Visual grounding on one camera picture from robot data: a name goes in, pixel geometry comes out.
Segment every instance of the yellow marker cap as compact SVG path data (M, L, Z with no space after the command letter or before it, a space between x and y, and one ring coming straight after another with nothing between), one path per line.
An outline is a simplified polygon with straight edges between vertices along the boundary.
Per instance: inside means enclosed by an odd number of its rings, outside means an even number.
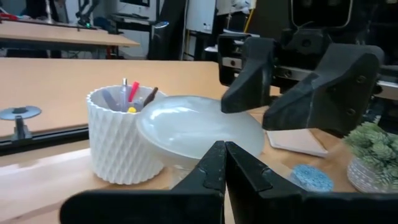
M130 107L129 110L127 111L128 113L136 113L137 110L133 107Z

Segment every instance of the succulent plant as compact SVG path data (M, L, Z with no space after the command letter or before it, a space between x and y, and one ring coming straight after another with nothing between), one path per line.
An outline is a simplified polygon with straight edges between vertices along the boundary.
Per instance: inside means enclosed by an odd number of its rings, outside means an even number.
M364 165L373 168L378 184L398 189L397 135L366 122L350 132L344 142Z

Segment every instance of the computer monitor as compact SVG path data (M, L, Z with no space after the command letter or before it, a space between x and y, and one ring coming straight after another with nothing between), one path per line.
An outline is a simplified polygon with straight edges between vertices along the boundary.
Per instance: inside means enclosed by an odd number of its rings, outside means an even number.
M120 0L120 2L146 7L150 6L150 0Z

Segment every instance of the table surface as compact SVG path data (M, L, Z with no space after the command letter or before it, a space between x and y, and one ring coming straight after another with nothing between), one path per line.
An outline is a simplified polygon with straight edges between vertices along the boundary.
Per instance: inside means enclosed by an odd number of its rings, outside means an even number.
M6 82L0 83L0 95L9 96L2 97L0 108L21 105L43 108L42 115L27 121L35 131L85 124L85 95L95 88L118 84L123 77L130 83L139 81L142 85L158 86L168 95L220 98L226 90L219 84L218 65L213 62L0 58L0 67L6 74ZM22 94L9 94L14 90ZM264 110L250 113L260 121ZM1 121L1 135L9 134L12 126ZM311 131L329 151L327 158L273 149L267 141L259 159L283 177L298 164L316 166L334 180L334 191L354 192L346 177L351 160L347 148L327 133ZM168 169L143 184L118 186L104 182L91 171L88 148L88 141L82 141L0 157L0 223L56 224L62 202L83 190L169 186ZM226 198L226 223L232 224L232 211Z
M14 21L3 21L0 24L0 38L120 47L139 46L133 40L121 35L108 34L105 30L80 29L80 31L77 31L77 29L69 27Z

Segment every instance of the pink notepad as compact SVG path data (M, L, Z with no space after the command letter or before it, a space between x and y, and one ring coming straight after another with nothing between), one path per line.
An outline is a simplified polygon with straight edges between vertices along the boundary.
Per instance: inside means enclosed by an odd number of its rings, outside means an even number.
M285 149L313 156L326 157L328 151L307 129L267 131L269 143L277 149Z

